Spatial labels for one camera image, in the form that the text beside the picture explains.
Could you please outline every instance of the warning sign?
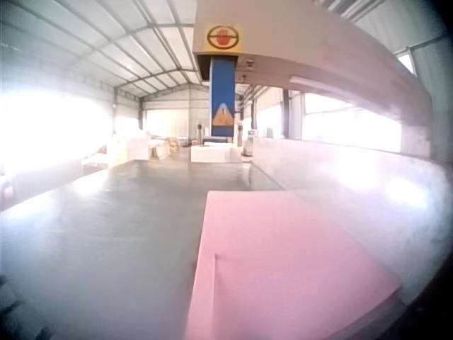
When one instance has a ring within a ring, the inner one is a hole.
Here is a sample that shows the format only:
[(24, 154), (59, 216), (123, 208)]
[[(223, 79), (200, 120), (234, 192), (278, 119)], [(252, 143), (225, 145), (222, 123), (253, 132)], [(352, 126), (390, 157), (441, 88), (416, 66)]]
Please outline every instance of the warning sign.
[(228, 107), (223, 103), (220, 104), (214, 119), (212, 120), (213, 126), (233, 126), (234, 118), (228, 110)]
[(206, 30), (205, 52), (242, 52), (239, 29), (233, 26), (216, 25)]

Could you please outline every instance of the pink foam board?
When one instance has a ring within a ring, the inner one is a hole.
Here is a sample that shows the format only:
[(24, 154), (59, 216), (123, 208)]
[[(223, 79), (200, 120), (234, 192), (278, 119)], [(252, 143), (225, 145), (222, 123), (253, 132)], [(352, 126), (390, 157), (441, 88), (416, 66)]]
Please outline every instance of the pink foam board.
[(398, 287), (294, 194), (210, 192), (186, 339), (327, 339)]

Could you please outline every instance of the gray floor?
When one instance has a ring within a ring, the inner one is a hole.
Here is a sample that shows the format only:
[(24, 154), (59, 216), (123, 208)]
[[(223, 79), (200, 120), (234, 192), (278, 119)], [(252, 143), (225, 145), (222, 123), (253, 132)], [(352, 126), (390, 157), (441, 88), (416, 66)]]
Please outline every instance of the gray floor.
[(276, 188), (250, 164), (132, 161), (0, 215), (1, 270), (70, 339), (180, 339), (207, 192)]

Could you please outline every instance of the ceiling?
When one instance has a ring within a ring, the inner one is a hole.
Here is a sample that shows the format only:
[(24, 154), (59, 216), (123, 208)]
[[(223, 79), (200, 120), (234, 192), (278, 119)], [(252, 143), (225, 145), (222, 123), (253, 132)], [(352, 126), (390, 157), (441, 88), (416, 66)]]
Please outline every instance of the ceiling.
[[(313, 2), (346, 16), (378, 0)], [(142, 97), (201, 84), (192, 54), (196, 6), (197, 0), (3, 0), (1, 47)], [(247, 89), (239, 84), (236, 92)]]

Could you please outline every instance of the blue pillar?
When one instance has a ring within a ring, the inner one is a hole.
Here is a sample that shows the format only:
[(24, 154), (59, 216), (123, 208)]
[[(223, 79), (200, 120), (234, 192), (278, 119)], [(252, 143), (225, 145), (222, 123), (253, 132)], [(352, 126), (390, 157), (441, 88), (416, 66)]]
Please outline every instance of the blue pillar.
[(233, 57), (211, 58), (211, 135), (234, 136), (234, 69)]

